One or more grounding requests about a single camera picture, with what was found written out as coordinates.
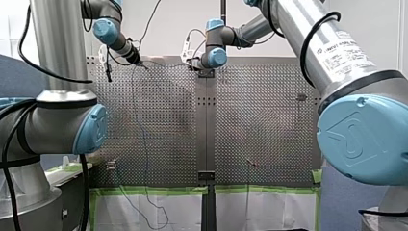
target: robotic arm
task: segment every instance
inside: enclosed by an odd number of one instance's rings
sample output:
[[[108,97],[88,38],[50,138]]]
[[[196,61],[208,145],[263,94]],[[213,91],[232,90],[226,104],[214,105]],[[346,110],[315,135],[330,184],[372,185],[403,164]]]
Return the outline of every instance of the robotic arm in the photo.
[[[130,64],[140,62],[138,49],[120,32],[121,6],[114,0],[82,0],[82,16],[96,19],[93,34]]]
[[[408,184],[408,82],[396,70],[379,70],[339,13],[319,0],[245,0],[262,15],[240,29],[222,20],[207,24],[206,52],[189,62],[208,69],[227,62],[224,45],[250,47],[272,31],[288,40],[304,78],[321,95],[319,147],[343,175],[373,185]]]
[[[39,155],[73,153],[84,163],[107,127],[107,111],[87,87],[83,18],[95,19],[93,33],[129,63],[137,64],[140,55],[120,32],[118,0],[31,0],[30,6],[40,66],[30,65],[42,71],[46,85],[35,100],[0,99],[0,226],[61,231],[61,191],[48,184]],[[81,230],[87,220],[84,214]]]

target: light blue joint cap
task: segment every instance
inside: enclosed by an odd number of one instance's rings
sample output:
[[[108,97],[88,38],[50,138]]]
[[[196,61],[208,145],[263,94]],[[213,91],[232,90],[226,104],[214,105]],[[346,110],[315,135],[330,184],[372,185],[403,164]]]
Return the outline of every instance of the light blue joint cap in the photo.
[[[119,37],[119,32],[114,23],[108,18],[100,18],[93,24],[93,34],[99,38],[99,40],[107,45],[115,43]]]
[[[120,5],[120,7],[123,6],[123,0],[115,0],[115,1],[116,1],[117,4]]]
[[[29,98],[29,97],[0,98],[0,109],[7,108],[13,104],[19,103],[27,99],[33,99],[33,98]]]
[[[343,175],[371,185],[408,185],[408,106],[373,94],[336,100],[318,123],[319,147]]]
[[[246,5],[254,7],[258,4],[258,0],[243,0]]]
[[[215,48],[208,54],[208,64],[210,68],[218,68],[227,63],[227,53],[222,48]]]
[[[97,104],[90,109],[75,138],[73,154],[90,154],[98,150],[106,138],[106,108]]]
[[[208,20],[206,30],[211,31],[211,30],[214,30],[215,28],[223,27],[224,25],[225,23],[222,19],[213,18],[213,19]]]

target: pegboard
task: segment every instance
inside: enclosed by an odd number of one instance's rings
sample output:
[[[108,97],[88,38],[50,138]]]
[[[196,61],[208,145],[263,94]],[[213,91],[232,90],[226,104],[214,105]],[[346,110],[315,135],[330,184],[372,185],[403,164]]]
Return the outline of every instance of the pegboard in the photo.
[[[94,187],[197,184],[194,73],[185,66],[146,66],[112,64],[111,83],[100,64],[91,68],[99,103],[108,110]],[[116,170],[106,170],[112,160]]]
[[[318,99],[297,59],[232,58],[203,80],[171,58],[148,69],[115,64],[112,83],[100,64],[89,64],[109,112],[94,187],[195,186],[202,166],[217,184],[313,184]],[[113,159],[117,168],[107,171]]]
[[[315,91],[298,60],[259,61],[217,72],[216,182],[311,186],[320,160]]]

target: white sticker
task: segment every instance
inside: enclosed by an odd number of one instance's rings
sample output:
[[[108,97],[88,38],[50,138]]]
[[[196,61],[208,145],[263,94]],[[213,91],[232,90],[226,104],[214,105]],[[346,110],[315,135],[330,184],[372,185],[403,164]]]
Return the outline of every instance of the white sticker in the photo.
[[[324,44],[316,51],[319,61],[337,81],[358,68],[375,66],[349,33],[337,32],[339,38]]]

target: electrical cord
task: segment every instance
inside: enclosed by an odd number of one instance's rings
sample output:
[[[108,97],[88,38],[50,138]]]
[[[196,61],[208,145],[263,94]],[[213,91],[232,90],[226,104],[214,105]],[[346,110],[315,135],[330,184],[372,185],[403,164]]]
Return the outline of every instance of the electrical cord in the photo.
[[[139,48],[138,48],[139,51],[141,50],[141,44],[143,43],[143,40],[144,40],[144,38],[145,38],[146,35],[147,35],[147,31],[148,31],[148,29],[149,29],[150,22],[152,21],[153,16],[154,16],[154,14],[155,14],[156,10],[158,9],[158,7],[159,7],[159,5],[160,5],[161,2],[162,2],[162,0],[158,0],[158,1],[157,1],[156,6],[154,7],[153,13],[150,15],[150,18],[149,18],[149,20],[147,21],[146,28],[144,29],[143,36],[142,36],[141,39],[140,39],[140,44],[139,44]]]
[[[6,142],[3,146],[3,151],[2,151],[2,163],[7,163],[7,154],[9,152],[9,147],[10,144],[12,142],[13,136],[18,128],[18,126],[20,125],[20,123],[24,120],[24,118],[28,115],[28,113],[30,113],[37,105],[36,105],[36,101],[35,100],[30,100],[30,101],[23,101],[20,103],[17,103],[15,105],[10,106],[10,108],[7,110],[7,115],[12,112],[13,110],[16,110],[17,108],[20,108],[22,106],[27,106],[28,108],[26,108],[23,113],[18,117],[17,121],[14,123],[12,130],[10,131]],[[6,182],[7,182],[7,186],[9,188],[9,192],[10,192],[10,199],[12,202],[12,210],[13,210],[13,223],[14,223],[14,229],[15,231],[21,231],[21,227],[20,227],[20,223],[18,220],[18,206],[17,206],[17,198],[15,195],[15,189],[14,189],[14,185],[13,185],[13,180],[12,180],[12,176],[10,175],[10,171],[9,168],[6,166],[3,168],[4,170],[4,175],[6,178]]]
[[[122,21],[123,20],[122,7],[115,0],[109,0],[109,1],[112,4],[114,4],[114,6],[116,7],[117,12],[120,14],[120,21]]]
[[[385,213],[385,212],[377,212],[377,211],[370,211],[370,210],[359,210],[358,213],[361,215],[375,215],[375,216],[387,217],[387,218],[408,218],[408,212]]]
[[[109,65],[109,46],[106,46],[106,76],[108,77],[108,83],[112,82],[111,66]]]
[[[275,27],[275,25],[273,25],[273,21],[272,21],[272,13],[271,13],[271,11],[272,11],[272,7],[271,7],[271,5],[270,5],[270,2],[271,2],[272,0],[267,0],[267,4],[268,4],[268,22],[269,22],[269,26],[270,26],[270,28],[272,29],[272,31],[276,34],[276,35],[278,35],[279,37],[282,37],[282,38],[284,38],[285,37],[285,35],[283,35],[283,33],[281,33],[281,32],[279,32],[277,29],[276,29],[276,27]]]
[[[89,204],[90,204],[89,172],[88,172],[87,158],[85,157],[85,155],[81,154],[79,155],[79,158],[81,160],[82,174],[84,177],[84,208],[83,208],[82,216],[81,216],[80,230],[86,231],[87,224],[88,224],[88,216],[89,216]]]
[[[204,34],[204,32],[202,32],[201,30],[198,30],[198,29],[194,28],[194,29],[191,29],[191,30],[189,31],[189,34],[187,35],[187,38],[188,38],[188,39],[190,38],[190,35],[191,35],[192,32],[198,32],[198,33],[201,34],[204,38],[206,37],[205,34]]]
[[[152,64],[156,64],[156,65],[159,65],[159,66],[162,66],[162,67],[167,67],[167,68],[174,68],[174,67],[177,67],[177,66],[189,66],[188,64],[167,65],[167,64],[160,64],[160,63],[157,63],[157,62],[154,62],[154,61],[141,61],[141,62],[142,63],[152,63]]]
[[[27,10],[27,18],[26,18],[26,23],[25,23],[25,26],[24,26],[23,35],[21,36],[21,39],[20,39],[20,41],[18,42],[18,48],[17,48],[17,50],[18,50],[18,55],[21,57],[21,59],[22,59],[26,64],[30,65],[32,68],[34,68],[34,69],[36,69],[36,70],[38,70],[38,71],[40,71],[40,72],[42,72],[42,73],[44,73],[44,74],[47,74],[47,75],[49,75],[49,76],[51,76],[51,77],[54,77],[54,78],[56,78],[56,79],[64,80],[64,81],[71,82],[71,83],[78,83],[78,84],[91,84],[91,83],[93,83],[92,80],[75,80],[75,79],[69,79],[69,78],[62,77],[62,76],[57,75],[57,74],[55,74],[54,72],[52,72],[52,71],[50,71],[50,70],[48,70],[48,69],[42,68],[41,66],[32,63],[30,60],[28,60],[28,59],[24,56],[24,54],[23,54],[23,52],[22,52],[22,48],[23,48],[24,40],[25,40],[25,38],[26,38],[26,36],[27,36],[27,32],[28,32],[29,26],[30,26],[30,18],[31,18],[31,6],[28,7],[28,10]]]
[[[309,72],[306,68],[306,55],[307,49],[309,48],[310,41],[312,40],[315,33],[320,29],[321,25],[324,23],[334,20],[333,16],[337,16],[337,21],[342,19],[342,15],[338,12],[331,12],[324,16],[321,20],[319,20],[315,25],[312,27],[312,30],[307,35],[306,39],[303,42],[302,49],[300,51],[300,69],[302,70],[303,78],[309,83],[310,86],[313,88],[315,87],[310,79]]]
[[[88,14],[88,9],[87,9],[86,3],[88,3],[90,14]],[[82,18],[82,24],[84,25],[84,30],[86,32],[89,32],[92,29],[92,23],[93,23],[92,6],[90,5],[90,1],[89,0],[82,0],[82,7],[84,8],[84,12],[85,12],[86,17],[90,17],[89,28],[87,28],[87,25],[85,24],[85,19]]]
[[[192,60],[195,58],[195,54],[197,54],[198,50],[201,48],[201,46],[204,45],[204,43],[205,43],[206,41],[207,41],[207,40],[203,40],[203,41],[198,45],[198,47],[195,49],[195,51],[194,51],[194,53],[192,54],[192,57],[191,57]]]
[[[136,210],[145,218],[145,220],[146,220],[146,222],[147,222],[147,225],[149,226],[150,229],[153,229],[153,230],[161,230],[161,229],[166,228],[166,227],[169,225],[169,218],[168,218],[168,215],[167,215],[167,212],[166,212],[165,207],[163,207],[163,206],[157,206],[155,203],[153,203],[153,202],[150,200],[150,198],[149,198],[149,193],[148,193],[148,190],[147,190],[147,177],[148,177],[148,170],[149,170],[149,153],[148,153],[147,140],[146,140],[146,133],[147,133],[147,131],[144,129],[144,127],[143,127],[142,124],[140,123],[139,118],[138,118],[138,114],[137,114],[137,111],[136,111],[136,105],[135,105],[136,96],[135,96],[135,82],[134,82],[135,70],[136,70],[136,68],[133,69],[132,76],[131,76],[131,80],[132,80],[132,82],[131,82],[132,101],[133,101],[133,104],[134,104],[134,105],[133,105],[133,109],[134,109],[134,114],[135,114],[135,117],[136,117],[136,122],[137,122],[138,126],[140,127],[140,129],[142,130],[144,153],[145,153],[145,159],[146,159],[146,164],[145,164],[145,169],[144,169],[144,188],[145,188],[146,198],[147,198],[147,201],[148,201],[151,205],[153,205],[156,209],[163,210],[163,213],[164,213],[165,216],[166,216],[166,223],[165,223],[163,226],[158,227],[158,228],[152,227],[151,224],[150,224],[150,222],[149,222],[149,220],[147,219],[147,217],[146,217],[143,213],[141,213],[140,210],[136,208],[136,206],[133,205],[132,201],[131,201],[129,198],[127,198],[127,200],[129,201],[129,203],[131,204],[131,206],[132,206],[134,209],[136,209]]]
[[[271,40],[275,35],[276,35],[276,33],[275,33],[275,32],[272,32],[272,35],[271,35],[269,38],[267,38],[267,39],[265,39],[265,40],[263,40],[263,41],[255,42],[254,45],[264,44],[265,42]]]

